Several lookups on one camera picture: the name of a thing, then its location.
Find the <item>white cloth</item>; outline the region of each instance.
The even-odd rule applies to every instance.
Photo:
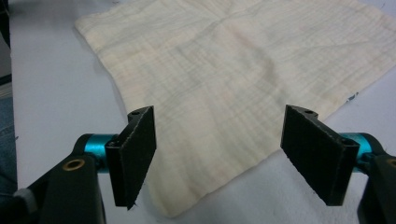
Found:
[[[76,26],[127,110],[155,106],[170,217],[279,149],[286,104],[324,119],[396,64],[396,22],[356,0],[137,0]]]

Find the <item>table surface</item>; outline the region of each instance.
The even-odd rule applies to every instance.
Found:
[[[396,2],[365,0],[396,17]],[[79,17],[118,0],[10,0],[19,187],[65,158],[84,133],[119,133],[126,110],[106,69],[74,28]],[[396,155],[396,68],[325,120],[340,133],[365,132]],[[327,207],[279,150],[176,218],[162,217],[144,186],[131,211],[114,206],[99,175],[107,223],[358,223],[367,177],[353,174],[345,203]]]

